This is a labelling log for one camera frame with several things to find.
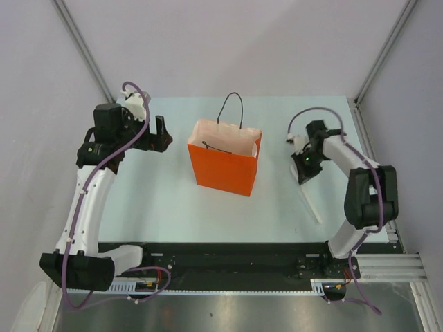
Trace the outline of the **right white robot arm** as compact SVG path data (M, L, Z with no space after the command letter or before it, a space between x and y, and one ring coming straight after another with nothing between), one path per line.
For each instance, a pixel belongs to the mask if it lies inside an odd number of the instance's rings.
M364 156L346 140L342 129L328 129L322 120L310 122L306 131L306 136L288 134L287 143L295 148L291 173L317 222L322 219L309 197L308 182L320 174L325 161L335 163L347 176L345 220L312 264L326 277L340 277L353 270L353 256L363 242L397 218L397 171Z

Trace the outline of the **white straw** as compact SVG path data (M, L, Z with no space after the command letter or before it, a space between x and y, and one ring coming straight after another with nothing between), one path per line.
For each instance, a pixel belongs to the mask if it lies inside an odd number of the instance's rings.
M298 180L298 173L296 171L296 168L293 165L290 166L290 171L291 171L293 177L296 180ZM309 196L309 193L308 193L306 187L304 185L299 185L299 187L300 187L300 190L305 198L307 205L309 206L309 209L311 210L311 213L314 215L314 217L316 219L316 222L319 224L322 224L323 221L320 217L320 214L318 213L318 210L316 209L313 201L311 200L311 197Z

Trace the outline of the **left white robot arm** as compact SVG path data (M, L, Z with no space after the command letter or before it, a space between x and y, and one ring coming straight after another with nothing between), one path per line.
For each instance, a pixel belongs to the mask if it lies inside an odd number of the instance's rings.
M64 231L54 251L41 255L40 268L64 290L105 291L114 277L131 270L148 275L153 260L137 245L121 245L106 252L98 248L105 203L128 149L165 152L172 137L163 116L150 132L144 101L99 104L77 152L75 194Z

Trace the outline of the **orange paper bag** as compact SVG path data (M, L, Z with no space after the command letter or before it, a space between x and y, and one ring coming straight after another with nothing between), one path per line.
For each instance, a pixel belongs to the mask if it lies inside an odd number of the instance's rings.
M196 183L249 197L258 169L262 130L245 127L244 105L239 124L200 119L188 138L188 151Z

